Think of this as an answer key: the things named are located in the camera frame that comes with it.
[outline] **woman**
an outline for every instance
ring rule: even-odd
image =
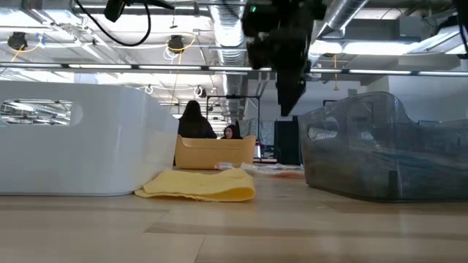
[[[194,100],[187,103],[184,114],[178,121],[178,134],[184,138],[217,138],[211,124],[202,116],[200,105]]]
[[[238,134],[235,125],[229,125],[224,129],[224,137],[221,139],[238,139],[242,140],[242,137]]]

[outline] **exposed ductwork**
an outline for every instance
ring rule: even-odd
[[[213,5],[209,7],[214,20],[216,44],[220,47],[243,47],[244,33],[240,17],[244,7]],[[243,66],[245,52],[243,50],[219,50],[219,63],[223,66]],[[246,95],[245,75],[223,75],[223,91],[225,95]],[[238,104],[227,101],[228,115],[239,115]]]
[[[358,14],[369,0],[334,0],[327,8],[325,19],[318,35],[314,39],[331,38],[342,39],[344,37],[345,28],[348,23]],[[311,47],[309,51],[309,59],[312,65],[315,65],[322,54],[316,53]]]

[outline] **yellow cloth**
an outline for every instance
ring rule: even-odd
[[[255,195],[252,176],[242,169],[229,169],[215,175],[164,171],[143,189],[139,197],[186,197],[207,202],[242,202]]]

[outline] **white bin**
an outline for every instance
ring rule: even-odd
[[[9,99],[74,102],[71,126],[0,120],[0,194],[128,194],[172,169],[178,121],[148,94],[112,85],[0,81]]]

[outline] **light wood floor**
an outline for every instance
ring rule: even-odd
[[[374,204],[291,179],[256,187],[229,204],[0,197],[0,262],[468,262],[468,204]]]

